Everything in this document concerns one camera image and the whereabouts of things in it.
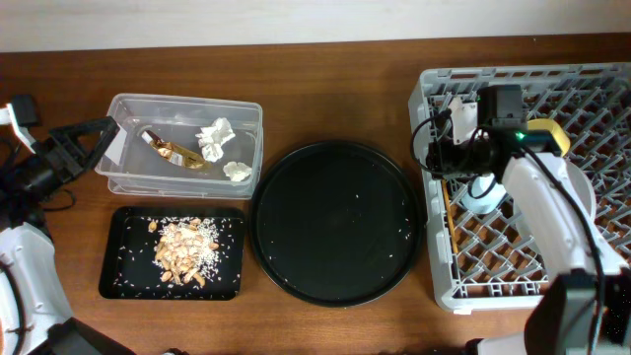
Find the yellow bowl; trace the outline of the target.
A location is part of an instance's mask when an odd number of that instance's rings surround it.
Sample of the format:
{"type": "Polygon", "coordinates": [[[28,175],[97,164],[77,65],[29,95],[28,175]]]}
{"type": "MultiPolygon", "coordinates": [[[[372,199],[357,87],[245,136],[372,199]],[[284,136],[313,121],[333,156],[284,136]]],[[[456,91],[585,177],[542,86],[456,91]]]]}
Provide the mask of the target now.
{"type": "Polygon", "coordinates": [[[561,150],[561,155],[566,156],[571,148],[571,140],[563,130],[563,128],[553,119],[537,118],[531,119],[527,123],[529,130],[546,130],[548,131],[561,150]]]}

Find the food scraps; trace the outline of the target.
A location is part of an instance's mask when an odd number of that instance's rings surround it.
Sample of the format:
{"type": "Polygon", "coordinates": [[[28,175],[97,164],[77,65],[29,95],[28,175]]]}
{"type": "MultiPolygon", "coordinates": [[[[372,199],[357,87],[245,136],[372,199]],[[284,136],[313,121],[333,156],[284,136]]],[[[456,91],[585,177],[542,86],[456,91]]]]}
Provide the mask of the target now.
{"type": "Polygon", "coordinates": [[[149,219],[147,231],[158,238],[153,263],[161,270],[162,283],[201,290],[217,275],[222,252],[220,229],[213,219],[149,219]]]}

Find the gold snack wrapper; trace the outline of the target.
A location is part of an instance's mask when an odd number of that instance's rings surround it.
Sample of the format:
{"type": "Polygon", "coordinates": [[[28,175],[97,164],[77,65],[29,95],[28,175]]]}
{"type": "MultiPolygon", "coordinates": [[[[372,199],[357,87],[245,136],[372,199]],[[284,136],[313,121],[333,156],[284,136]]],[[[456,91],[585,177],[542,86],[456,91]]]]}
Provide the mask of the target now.
{"type": "Polygon", "coordinates": [[[143,131],[141,138],[164,160],[172,165],[199,171],[210,167],[208,162],[198,153],[190,151],[176,143],[164,141],[151,130],[143,131]]]}

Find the wooden chopstick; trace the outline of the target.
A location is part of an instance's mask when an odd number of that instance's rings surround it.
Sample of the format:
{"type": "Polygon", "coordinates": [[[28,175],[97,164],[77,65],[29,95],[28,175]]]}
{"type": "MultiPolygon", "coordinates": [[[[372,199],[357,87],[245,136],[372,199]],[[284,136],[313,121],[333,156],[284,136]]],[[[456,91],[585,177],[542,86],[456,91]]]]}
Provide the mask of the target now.
{"type": "Polygon", "coordinates": [[[442,194],[443,194],[443,198],[444,198],[444,204],[445,204],[445,208],[446,208],[446,216],[447,216],[448,228],[449,228],[449,232],[450,232],[450,240],[451,240],[452,250],[453,250],[454,254],[457,254],[458,253],[458,247],[457,247],[457,243],[456,243],[456,239],[455,239],[455,236],[456,236],[455,225],[454,225],[454,219],[453,219],[452,210],[451,210],[451,201],[450,201],[450,197],[449,197],[447,181],[445,179],[441,180],[441,187],[442,187],[442,194]]]}

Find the blue cup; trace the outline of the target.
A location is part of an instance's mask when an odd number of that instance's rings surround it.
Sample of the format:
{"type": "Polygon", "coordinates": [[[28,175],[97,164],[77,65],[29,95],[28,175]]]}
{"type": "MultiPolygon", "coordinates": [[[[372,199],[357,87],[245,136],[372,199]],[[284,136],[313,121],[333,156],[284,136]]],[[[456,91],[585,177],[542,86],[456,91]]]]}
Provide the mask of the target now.
{"type": "Polygon", "coordinates": [[[472,213],[489,214],[500,205],[505,195],[506,189],[493,174],[478,176],[466,184],[461,204],[472,213]]]}

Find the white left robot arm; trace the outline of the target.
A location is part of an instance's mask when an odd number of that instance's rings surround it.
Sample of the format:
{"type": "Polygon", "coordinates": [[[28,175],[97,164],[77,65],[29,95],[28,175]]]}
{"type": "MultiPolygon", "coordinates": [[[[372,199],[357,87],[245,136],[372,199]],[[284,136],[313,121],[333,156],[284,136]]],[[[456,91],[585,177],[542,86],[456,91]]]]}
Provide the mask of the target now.
{"type": "Polygon", "coordinates": [[[73,315],[43,202],[92,169],[119,127],[106,116],[50,130],[1,170],[1,341],[5,354],[127,354],[73,315]]]}

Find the large white tissue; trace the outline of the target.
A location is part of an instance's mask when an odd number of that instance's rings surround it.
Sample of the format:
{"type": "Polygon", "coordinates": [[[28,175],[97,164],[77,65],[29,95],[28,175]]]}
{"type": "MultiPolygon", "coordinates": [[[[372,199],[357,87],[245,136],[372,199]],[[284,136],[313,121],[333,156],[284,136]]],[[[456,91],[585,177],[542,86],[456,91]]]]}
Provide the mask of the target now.
{"type": "Polygon", "coordinates": [[[216,163],[224,156],[223,146],[236,137],[226,117],[217,118],[210,126],[202,127],[196,134],[198,146],[205,161],[216,163]]]}

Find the light grey plate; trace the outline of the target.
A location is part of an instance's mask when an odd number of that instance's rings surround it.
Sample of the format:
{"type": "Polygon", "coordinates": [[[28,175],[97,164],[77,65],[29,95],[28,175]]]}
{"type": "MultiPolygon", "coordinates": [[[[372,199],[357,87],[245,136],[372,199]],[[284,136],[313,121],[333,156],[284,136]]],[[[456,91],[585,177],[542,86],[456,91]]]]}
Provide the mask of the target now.
{"type": "MultiPolygon", "coordinates": [[[[583,206],[589,213],[590,219],[596,219],[596,194],[591,180],[576,165],[570,161],[566,161],[568,177],[575,191],[578,193],[583,206]]],[[[513,203],[513,214],[518,217],[515,228],[521,237],[531,237],[531,231],[526,223],[526,218],[521,212],[519,205],[513,203]]]]}

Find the small white tissue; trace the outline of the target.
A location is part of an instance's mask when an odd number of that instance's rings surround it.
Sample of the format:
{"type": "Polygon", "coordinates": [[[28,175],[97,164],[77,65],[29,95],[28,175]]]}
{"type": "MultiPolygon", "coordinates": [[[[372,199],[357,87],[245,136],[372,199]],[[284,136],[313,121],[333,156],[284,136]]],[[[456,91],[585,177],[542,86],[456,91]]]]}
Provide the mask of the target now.
{"type": "Polygon", "coordinates": [[[224,166],[223,172],[230,181],[238,182],[247,179],[252,168],[241,162],[229,162],[224,166]]]}

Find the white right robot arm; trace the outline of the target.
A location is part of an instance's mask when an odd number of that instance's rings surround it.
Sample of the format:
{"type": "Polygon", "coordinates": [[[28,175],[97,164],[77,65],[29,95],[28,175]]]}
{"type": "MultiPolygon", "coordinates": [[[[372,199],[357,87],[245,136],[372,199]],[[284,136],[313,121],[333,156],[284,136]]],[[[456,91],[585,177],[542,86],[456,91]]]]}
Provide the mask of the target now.
{"type": "Polygon", "coordinates": [[[519,206],[551,282],[522,332],[472,339],[468,354],[627,354],[630,266],[598,230],[570,177],[561,129],[526,120],[518,85],[478,91],[464,118],[458,99],[425,119],[452,126],[417,155],[433,177],[491,174],[519,206]]]}

